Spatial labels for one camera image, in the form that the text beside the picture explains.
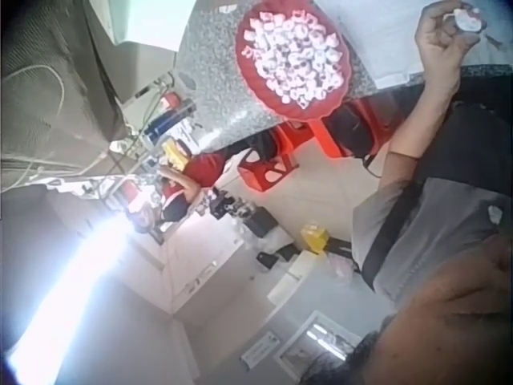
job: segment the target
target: white floor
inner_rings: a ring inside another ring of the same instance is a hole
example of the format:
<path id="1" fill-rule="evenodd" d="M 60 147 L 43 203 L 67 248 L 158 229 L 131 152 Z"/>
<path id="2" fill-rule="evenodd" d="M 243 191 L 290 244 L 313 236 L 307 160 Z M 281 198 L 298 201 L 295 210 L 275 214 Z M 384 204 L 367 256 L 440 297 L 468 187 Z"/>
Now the white floor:
<path id="1" fill-rule="evenodd" d="M 382 148 L 370 169 L 381 175 L 386 148 Z M 238 176 L 235 156 L 232 167 L 216 184 L 231 194 L 264 206 L 300 243 L 301 228 L 316 222 L 333 237 L 350 240 L 353 208 L 378 188 L 360 160 L 330 159 L 315 139 L 300 146 L 294 157 L 300 167 L 267 192 L 248 188 Z"/>

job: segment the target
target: hand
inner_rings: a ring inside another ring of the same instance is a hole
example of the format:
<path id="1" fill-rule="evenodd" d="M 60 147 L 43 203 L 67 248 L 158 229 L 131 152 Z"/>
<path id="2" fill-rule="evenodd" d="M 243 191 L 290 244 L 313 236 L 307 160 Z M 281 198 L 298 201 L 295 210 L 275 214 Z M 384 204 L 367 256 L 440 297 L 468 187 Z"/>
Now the hand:
<path id="1" fill-rule="evenodd" d="M 460 68 L 467 52 L 479 42 L 479 34 L 462 32 L 454 16 L 457 8 L 472 9 L 460 1 L 435 2 L 422 10 L 415 41 L 418 46 L 426 89 L 436 96 L 451 98 L 459 89 Z"/>

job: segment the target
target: granite countertop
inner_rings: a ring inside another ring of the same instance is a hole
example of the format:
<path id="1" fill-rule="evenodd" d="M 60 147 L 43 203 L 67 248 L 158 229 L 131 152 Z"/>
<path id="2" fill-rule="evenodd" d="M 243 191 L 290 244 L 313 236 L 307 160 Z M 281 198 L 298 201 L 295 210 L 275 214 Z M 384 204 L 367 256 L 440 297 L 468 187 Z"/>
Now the granite countertop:
<path id="1" fill-rule="evenodd" d="M 236 64 L 235 31 L 244 14 L 256 2 L 258 0 L 247 0 L 229 14 L 194 11 L 184 34 L 176 59 L 176 73 L 194 80 L 194 87 L 188 89 L 197 106 L 193 120 L 200 125 L 194 136 L 207 151 L 222 148 L 285 120 L 256 98 Z M 350 46 L 349 50 L 353 75 L 346 98 L 359 99 L 382 91 L 376 88 Z M 463 68 L 463 76 L 508 73 L 511 73 L 511 66 Z M 421 82 L 422 74 L 414 75 L 406 86 Z"/>

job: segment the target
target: sign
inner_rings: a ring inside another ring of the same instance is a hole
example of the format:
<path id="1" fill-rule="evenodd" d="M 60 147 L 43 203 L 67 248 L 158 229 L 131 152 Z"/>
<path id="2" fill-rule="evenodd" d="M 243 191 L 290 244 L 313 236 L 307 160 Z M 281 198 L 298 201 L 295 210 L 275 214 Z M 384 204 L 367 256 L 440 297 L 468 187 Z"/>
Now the sign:
<path id="1" fill-rule="evenodd" d="M 270 355 L 278 345 L 280 345 L 280 340 L 272 332 L 268 331 L 239 360 L 244 365 L 246 371 L 251 371 L 265 357 Z"/>

